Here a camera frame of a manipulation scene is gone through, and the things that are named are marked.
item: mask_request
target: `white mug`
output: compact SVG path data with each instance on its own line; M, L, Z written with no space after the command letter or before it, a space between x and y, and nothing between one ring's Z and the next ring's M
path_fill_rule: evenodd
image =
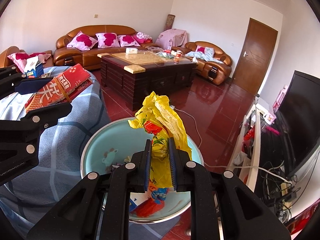
M267 112L263 115L263 119L266 121L267 124L272 124L276 119L276 116L270 112Z

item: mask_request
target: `brown leather armchair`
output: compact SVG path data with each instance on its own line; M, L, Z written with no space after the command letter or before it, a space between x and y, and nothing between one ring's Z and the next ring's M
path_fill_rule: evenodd
M198 60L197 65L197 74L211 80L216 85L220 85L224 82L230 75L232 68L232 59L226 54L221 48L218 46L206 42L206 41L196 41L196 42L188 42L185 44L184 48L181 47L172 47L173 50L180 50L183 54L187 54L191 51L196 51L197 46L208 47L214 49L214 58L223 62L220 64L214 61L205 61L202 59Z
M75 48L67 48L67 45L72 39L82 31L90 37L97 39L96 33L116 33L117 35L134 35L136 31L133 28L122 26L122 25L88 25L76 28L66 35L60 37L56 42L56 51L53 55L53 61L55 66L63 66L65 59L72 57L73 61L78 64L80 63L85 69L93 70L100 68L101 58L97 57L101 53L114 53L114 52L125 52L126 47L114 47L114 48L98 48L98 43L93 46L92 49L86 51L80 51ZM149 46L159 47L154 43L141 44L141 47L134 47L138 50L146 50Z
M11 46L11 47L7 48L5 51L3 51L0 54L0 68L13 65L14 64L13 61L11 59L9 59L8 56L13 53L19 53L19 52L25 52L25 51L23 49L19 49L16 46ZM52 55L52 50L44 51L44 53ZM51 56L50 58L47 59L46 63L43 65L43 67L46 68L46 67L53 67L53 66L54 66L53 65L53 58Z

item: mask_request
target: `white wall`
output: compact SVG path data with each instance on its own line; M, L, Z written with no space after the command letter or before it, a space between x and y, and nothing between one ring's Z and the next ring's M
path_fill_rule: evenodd
M127 25L155 40L173 0L12 0L0 18L0 53L55 50L56 40L84 25Z
M230 76L236 68L249 19L274 28L278 38L271 67L281 33L282 14L278 11L254 0L174 0L171 14L176 16L173 27L186 30L190 41L211 42L231 56L234 63Z
M293 72L299 70L320 78L320 23L306 0L291 0L284 14L278 51L261 97L272 105L286 84L289 85ZM309 170L318 151L297 173L300 180ZM299 197L311 176L313 166L306 177L298 182ZM299 214L320 198L320 158L316 163L308 187L291 208L292 216Z

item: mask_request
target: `black flat screen tv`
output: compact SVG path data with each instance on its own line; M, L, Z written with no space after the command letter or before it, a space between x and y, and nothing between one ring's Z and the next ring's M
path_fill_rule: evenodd
M320 79L295 71L276 115L286 144L285 174L290 178L320 145Z

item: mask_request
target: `silver screw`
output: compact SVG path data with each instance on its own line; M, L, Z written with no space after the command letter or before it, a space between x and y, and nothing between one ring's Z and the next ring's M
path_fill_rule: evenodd
M228 179L231 179L233 177L233 173L231 171L225 171L223 173L223 176L225 176Z
M90 172L88 174L88 179L96 179L98 177L98 174L95 172Z
M125 167L126 167L128 170L133 169L135 166L136 166L136 165L135 165L134 163L127 163L127 164L125 165Z
M40 121L40 117L35 115L33 118L32 118L33 122L39 122Z
M35 152L35 147L32 144L27 145L27 152L32 154Z
M196 166L196 163L195 162L187 162L187 166L189 168L194 168Z

